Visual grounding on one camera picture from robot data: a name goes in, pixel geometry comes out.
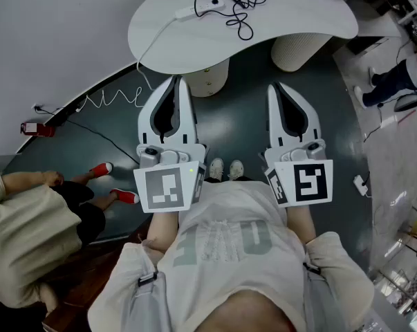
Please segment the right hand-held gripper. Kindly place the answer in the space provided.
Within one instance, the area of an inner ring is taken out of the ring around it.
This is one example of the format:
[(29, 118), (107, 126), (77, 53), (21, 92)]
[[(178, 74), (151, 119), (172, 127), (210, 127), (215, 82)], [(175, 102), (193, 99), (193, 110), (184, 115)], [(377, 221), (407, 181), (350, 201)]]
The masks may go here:
[[(328, 203), (333, 198), (333, 161), (326, 158), (316, 110), (281, 82), (268, 87), (270, 146), (265, 176), (281, 208)], [(315, 140), (301, 147), (280, 147)]]

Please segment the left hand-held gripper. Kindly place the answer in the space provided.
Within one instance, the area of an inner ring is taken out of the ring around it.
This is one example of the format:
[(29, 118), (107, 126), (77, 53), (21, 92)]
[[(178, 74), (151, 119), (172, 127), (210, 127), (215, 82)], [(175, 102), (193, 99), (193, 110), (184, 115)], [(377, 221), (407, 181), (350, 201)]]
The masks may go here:
[[(133, 171), (145, 213), (180, 212), (199, 201), (204, 184), (207, 147), (198, 142), (191, 93), (185, 78), (166, 79), (148, 98), (138, 116), (139, 168)], [(180, 149), (146, 145), (184, 144)]]

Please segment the white power strip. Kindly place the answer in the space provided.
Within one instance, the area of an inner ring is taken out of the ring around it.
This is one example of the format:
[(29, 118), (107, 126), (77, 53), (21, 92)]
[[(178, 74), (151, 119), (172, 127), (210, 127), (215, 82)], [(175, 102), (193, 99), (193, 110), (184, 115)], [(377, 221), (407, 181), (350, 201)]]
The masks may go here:
[(218, 0), (217, 3), (196, 3), (195, 6), (189, 6), (177, 10), (174, 13), (174, 18), (177, 21), (187, 21), (197, 17), (201, 17), (203, 13), (209, 11), (222, 11), (225, 8), (225, 2), (223, 0)]

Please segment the person's right forearm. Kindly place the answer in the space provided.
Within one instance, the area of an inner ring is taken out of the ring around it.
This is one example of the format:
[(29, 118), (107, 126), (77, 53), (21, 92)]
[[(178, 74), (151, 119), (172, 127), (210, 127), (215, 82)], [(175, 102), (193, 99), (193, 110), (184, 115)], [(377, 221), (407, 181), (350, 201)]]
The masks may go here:
[(315, 225), (308, 205), (287, 207), (287, 227), (306, 245), (316, 238)]

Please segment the person's left forearm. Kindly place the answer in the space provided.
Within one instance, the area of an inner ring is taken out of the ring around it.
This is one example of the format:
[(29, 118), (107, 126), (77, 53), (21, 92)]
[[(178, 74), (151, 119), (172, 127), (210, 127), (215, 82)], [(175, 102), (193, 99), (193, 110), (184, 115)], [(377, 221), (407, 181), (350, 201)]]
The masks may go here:
[(151, 249), (165, 254), (178, 234), (179, 212), (154, 213), (147, 233), (147, 242)]

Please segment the cream ribbed table leg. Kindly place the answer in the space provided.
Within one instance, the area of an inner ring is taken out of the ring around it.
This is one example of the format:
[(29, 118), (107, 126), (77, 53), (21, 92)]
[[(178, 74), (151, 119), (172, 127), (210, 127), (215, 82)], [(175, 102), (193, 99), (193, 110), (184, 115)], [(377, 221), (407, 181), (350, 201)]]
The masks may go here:
[(331, 37), (331, 35), (320, 33), (297, 33), (278, 37), (272, 45), (271, 60), (280, 70), (295, 72)]
[(184, 74), (192, 96), (206, 98), (218, 93), (228, 79), (230, 60), (226, 59), (201, 71)]

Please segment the person's left white shoe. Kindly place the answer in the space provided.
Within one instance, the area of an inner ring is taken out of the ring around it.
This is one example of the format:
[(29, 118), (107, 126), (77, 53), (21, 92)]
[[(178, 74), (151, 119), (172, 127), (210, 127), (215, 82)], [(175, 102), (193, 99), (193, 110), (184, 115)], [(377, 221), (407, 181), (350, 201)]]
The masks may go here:
[(221, 158), (215, 158), (210, 163), (209, 179), (218, 182), (222, 181), (224, 171), (224, 162)]

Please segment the person's white shoe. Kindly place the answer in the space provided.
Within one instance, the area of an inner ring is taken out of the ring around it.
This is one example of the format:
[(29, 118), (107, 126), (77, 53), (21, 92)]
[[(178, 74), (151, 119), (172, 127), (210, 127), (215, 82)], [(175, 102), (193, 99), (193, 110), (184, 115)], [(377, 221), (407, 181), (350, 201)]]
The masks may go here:
[(224, 162), (221, 158), (215, 158), (210, 163), (209, 179), (218, 182), (222, 181), (224, 171)]
[(230, 165), (228, 178), (230, 181), (237, 181), (244, 175), (244, 166), (240, 160), (233, 160)]

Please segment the person's right white shoe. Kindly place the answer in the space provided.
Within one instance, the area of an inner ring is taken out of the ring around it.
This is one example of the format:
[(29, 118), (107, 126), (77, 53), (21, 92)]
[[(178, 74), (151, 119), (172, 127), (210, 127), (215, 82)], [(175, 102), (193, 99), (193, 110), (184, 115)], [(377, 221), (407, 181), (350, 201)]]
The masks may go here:
[(244, 175), (244, 166), (240, 160), (233, 160), (230, 165), (228, 178), (230, 181), (237, 181)]

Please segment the grey round stool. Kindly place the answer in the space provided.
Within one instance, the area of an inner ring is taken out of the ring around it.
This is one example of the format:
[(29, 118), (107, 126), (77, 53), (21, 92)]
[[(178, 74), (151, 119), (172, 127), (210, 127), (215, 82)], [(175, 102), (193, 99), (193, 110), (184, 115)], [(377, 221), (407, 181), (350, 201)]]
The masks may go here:
[(413, 109), (414, 107), (417, 107), (417, 93), (400, 96), (393, 110), (398, 113)]

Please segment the red fire extinguisher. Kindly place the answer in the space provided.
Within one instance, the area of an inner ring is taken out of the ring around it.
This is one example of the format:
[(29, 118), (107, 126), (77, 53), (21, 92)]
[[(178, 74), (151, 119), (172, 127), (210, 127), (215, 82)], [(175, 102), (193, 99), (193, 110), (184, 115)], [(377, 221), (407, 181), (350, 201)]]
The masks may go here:
[(51, 138), (55, 135), (56, 128), (37, 122), (23, 122), (20, 126), (20, 133), (25, 136)]

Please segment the person's white printed shirt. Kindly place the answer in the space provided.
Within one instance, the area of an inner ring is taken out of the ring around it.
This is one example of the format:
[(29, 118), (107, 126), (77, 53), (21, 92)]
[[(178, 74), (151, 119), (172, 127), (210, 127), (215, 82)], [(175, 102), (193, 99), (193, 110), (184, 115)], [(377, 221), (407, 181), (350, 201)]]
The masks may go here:
[(373, 284), (339, 235), (304, 245), (265, 183), (205, 183), (178, 224), (165, 254), (147, 238), (124, 245), (88, 311), (91, 332), (195, 332), (244, 290), (270, 299), (297, 332), (354, 332), (371, 308)]

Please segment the person's chin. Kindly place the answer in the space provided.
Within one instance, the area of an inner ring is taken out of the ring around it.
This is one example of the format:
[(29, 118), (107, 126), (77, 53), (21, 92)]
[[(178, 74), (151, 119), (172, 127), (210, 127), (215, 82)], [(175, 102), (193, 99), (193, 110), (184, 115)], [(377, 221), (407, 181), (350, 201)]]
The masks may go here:
[(229, 296), (195, 332), (297, 332), (286, 314), (264, 295), (241, 290)]

